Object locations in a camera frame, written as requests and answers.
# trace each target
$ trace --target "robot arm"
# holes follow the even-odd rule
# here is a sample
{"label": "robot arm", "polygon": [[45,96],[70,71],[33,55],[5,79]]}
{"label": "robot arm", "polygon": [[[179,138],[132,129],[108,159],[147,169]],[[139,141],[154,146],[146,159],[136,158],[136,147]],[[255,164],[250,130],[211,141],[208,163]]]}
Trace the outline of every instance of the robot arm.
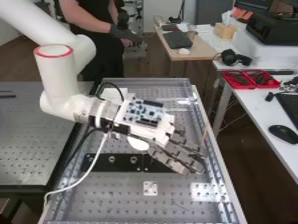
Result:
{"label": "robot arm", "polygon": [[132,98],[116,105],[79,93],[75,77],[95,55],[91,40],[73,35],[29,0],[0,0],[0,17],[39,45],[34,58],[43,85],[41,110],[150,142],[147,153],[168,168],[184,175],[200,173],[199,148],[186,141],[162,104]]}

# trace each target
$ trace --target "red ring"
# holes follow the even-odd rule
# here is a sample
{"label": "red ring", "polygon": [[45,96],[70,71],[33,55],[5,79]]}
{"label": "red ring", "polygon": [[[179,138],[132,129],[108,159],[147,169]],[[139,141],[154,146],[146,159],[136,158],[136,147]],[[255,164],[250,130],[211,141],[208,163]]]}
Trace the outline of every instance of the red ring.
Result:
{"label": "red ring", "polygon": [[69,51],[67,51],[65,54],[53,55],[53,56],[50,56],[50,55],[45,55],[45,54],[39,53],[39,48],[41,48],[42,46],[38,46],[38,47],[34,49],[34,54],[38,55],[39,57],[43,57],[43,58],[62,58],[62,57],[65,57],[65,56],[67,56],[69,54],[73,53],[73,49],[71,49],[69,46],[66,46],[66,45],[59,45],[59,46],[65,46],[65,47],[69,49]]}

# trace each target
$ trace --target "red case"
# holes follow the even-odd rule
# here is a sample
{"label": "red case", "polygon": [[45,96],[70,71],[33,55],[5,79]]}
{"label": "red case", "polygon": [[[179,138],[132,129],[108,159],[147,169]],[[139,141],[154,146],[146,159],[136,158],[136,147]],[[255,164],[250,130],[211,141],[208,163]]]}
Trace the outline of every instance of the red case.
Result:
{"label": "red case", "polygon": [[[255,83],[256,88],[259,89],[275,89],[279,88],[280,83],[272,78],[272,76],[263,70],[244,70],[243,71],[246,76],[251,79],[251,81]],[[259,83],[255,82],[254,78],[255,75],[252,76],[250,73],[260,73],[261,79],[264,79],[265,84],[260,85]]]}
{"label": "red case", "polygon": [[[222,71],[220,75],[226,82],[230,84],[232,89],[255,89],[255,83],[254,81],[248,78],[248,76],[244,74],[244,72],[238,71],[238,70],[227,70]],[[247,84],[240,84],[239,82],[235,81],[235,77],[240,77],[247,81]]]}

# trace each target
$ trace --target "hand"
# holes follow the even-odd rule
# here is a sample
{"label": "hand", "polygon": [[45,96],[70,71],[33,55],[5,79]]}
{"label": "hand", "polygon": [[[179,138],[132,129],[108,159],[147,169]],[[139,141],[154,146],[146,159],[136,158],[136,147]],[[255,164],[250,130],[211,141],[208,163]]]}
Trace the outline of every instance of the hand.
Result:
{"label": "hand", "polygon": [[122,42],[124,48],[132,46],[132,42],[130,40],[120,39],[120,42]]}
{"label": "hand", "polygon": [[131,30],[119,30],[118,29],[118,27],[114,25],[114,24],[111,24],[110,25],[110,31],[108,31],[108,33],[114,36],[114,37],[116,37],[116,38],[119,38],[119,39],[126,39],[126,40],[130,40],[130,41],[142,41],[142,39],[140,39],[140,37],[138,37],[132,32],[131,32]]}

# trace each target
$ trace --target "black cable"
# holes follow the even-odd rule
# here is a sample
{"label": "black cable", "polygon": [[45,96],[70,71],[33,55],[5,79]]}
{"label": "black cable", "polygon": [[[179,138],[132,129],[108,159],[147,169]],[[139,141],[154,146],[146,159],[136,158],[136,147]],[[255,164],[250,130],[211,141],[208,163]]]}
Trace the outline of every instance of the black cable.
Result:
{"label": "black cable", "polygon": [[183,9],[184,9],[184,0],[182,0],[182,4],[180,4],[180,8],[179,8],[179,14],[178,14],[178,18],[180,17],[182,20],[183,20]]}
{"label": "black cable", "polygon": [[208,73],[210,73],[210,70],[211,70],[211,64],[212,64],[212,61],[215,59],[215,57],[219,55],[220,53],[216,53],[211,59],[211,62],[208,64],[208,67],[207,67],[207,76],[206,76],[206,81],[204,81],[204,86],[203,86],[203,92],[202,92],[202,99],[204,99],[204,95],[206,95],[206,88],[207,88],[207,81],[208,81]]}
{"label": "black cable", "polygon": [[97,90],[95,90],[95,94],[94,94],[95,97],[98,97],[98,94],[102,92],[102,89],[103,89],[105,86],[107,86],[107,85],[112,86],[112,87],[116,89],[118,94],[119,94],[119,97],[120,97],[120,100],[123,101],[123,94],[122,94],[122,92],[120,92],[118,86],[114,85],[111,82],[102,82],[102,83],[101,83],[99,87],[98,87]]}
{"label": "black cable", "polygon": [[82,134],[82,137],[81,137],[81,139],[79,139],[79,141],[78,141],[78,143],[77,143],[77,146],[75,146],[75,148],[74,148],[74,150],[73,150],[73,152],[71,152],[71,155],[69,156],[67,160],[66,160],[65,163],[63,163],[63,169],[62,169],[62,170],[66,169],[66,167],[67,167],[69,163],[71,162],[71,160],[73,160],[73,158],[74,158],[74,156],[75,156],[75,154],[77,154],[77,152],[78,152],[78,150],[79,150],[82,144],[85,143],[87,137],[89,137],[90,134],[91,134],[93,132],[95,132],[95,131],[101,131],[101,128],[94,128],[94,129],[91,129],[91,130],[89,131],[89,126],[86,127],[86,131],[85,131],[85,133]]}

